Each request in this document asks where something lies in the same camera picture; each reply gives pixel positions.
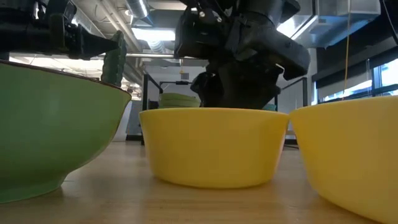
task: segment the yellow bowl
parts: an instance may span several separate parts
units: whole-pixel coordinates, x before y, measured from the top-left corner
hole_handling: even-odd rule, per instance
[[[310,106],[290,115],[312,187],[364,217],[398,223],[398,97]]]
[[[225,108],[149,110],[140,119],[156,177],[215,189],[270,180],[289,122],[287,114]]]

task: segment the table surface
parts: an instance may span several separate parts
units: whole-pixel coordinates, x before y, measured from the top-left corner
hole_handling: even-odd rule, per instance
[[[374,223],[320,198],[297,150],[259,187],[205,190],[155,179],[136,142],[112,143],[47,195],[0,204],[0,223]]]

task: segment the ventilation duct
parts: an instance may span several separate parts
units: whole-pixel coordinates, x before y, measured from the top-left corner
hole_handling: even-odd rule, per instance
[[[298,1],[302,9],[310,7],[310,1]],[[309,23],[292,36],[296,42],[311,48],[334,45],[381,14],[379,0],[316,0],[316,6],[316,14],[311,15]],[[351,27],[347,30],[349,14]]]
[[[153,51],[155,54],[173,54],[172,50],[167,49],[164,46],[163,41],[160,40],[147,40],[147,43],[149,45],[149,48]],[[179,59],[164,59],[168,62],[172,63],[180,63]]]
[[[137,19],[143,19],[149,15],[149,5],[147,0],[126,0],[127,8]]]

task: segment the bowl rim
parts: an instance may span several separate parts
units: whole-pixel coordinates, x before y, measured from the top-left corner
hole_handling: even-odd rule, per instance
[[[301,107],[301,108],[297,108],[297,109],[291,111],[289,114],[299,113],[301,111],[307,111],[307,110],[315,110],[315,109],[324,108],[324,107],[344,105],[344,104],[352,103],[352,102],[393,100],[394,98],[398,98],[398,96],[374,96],[374,97],[370,97],[370,98],[343,100],[343,101],[337,101],[337,102],[331,102],[331,103],[322,103],[322,104],[304,106],[304,107]]]
[[[128,94],[130,96],[130,93],[120,89],[117,86],[114,86],[112,84],[109,84],[109,83],[106,83],[106,82],[102,82],[102,81],[99,81],[99,80],[95,80],[93,78],[83,77],[81,75],[75,75],[75,74],[72,74],[72,73],[58,71],[58,70],[54,70],[54,69],[51,69],[51,68],[44,68],[44,67],[39,67],[39,66],[34,66],[34,65],[27,65],[27,64],[24,64],[24,63],[10,62],[10,61],[7,61],[7,60],[0,60],[0,64],[10,65],[10,66],[14,66],[14,67],[28,68],[28,69],[33,69],[33,70],[40,70],[40,71],[43,71],[43,72],[49,72],[49,73],[52,73],[52,74],[63,75],[63,76],[68,76],[68,77],[72,77],[72,78],[79,78],[79,79],[82,79],[82,80],[87,80],[87,81],[95,82],[95,83],[98,83],[98,84],[101,84],[101,85],[105,85],[105,86],[108,86],[108,87],[111,87],[111,88],[115,88],[115,89],[117,89],[119,91],[122,91],[123,93]]]
[[[198,111],[198,110],[206,110],[206,111],[245,111],[248,113],[270,113],[270,114],[277,114],[283,116],[289,116],[287,113],[279,112],[279,111],[267,111],[267,110],[255,110],[255,109],[242,109],[242,108],[159,108],[155,110],[145,110],[141,111],[140,114],[147,114],[147,113],[161,113],[167,111]]]

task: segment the bowl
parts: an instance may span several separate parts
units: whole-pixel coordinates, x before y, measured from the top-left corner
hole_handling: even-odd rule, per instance
[[[192,108],[200,106],[200,101],[195,97],[178,93],[163,93],[159,98],[159,108]]]
[[[322,197],[398,223],[398,96],[309,106],[290,117],[308,179]]]
[[[131,96],[89,78],[0,61],[0,203],[58,188],[111,142]]]
[[[140,121],[150,168],[175,184],[250,187],[274,175],[287,114],[226,108],[149,110]]]

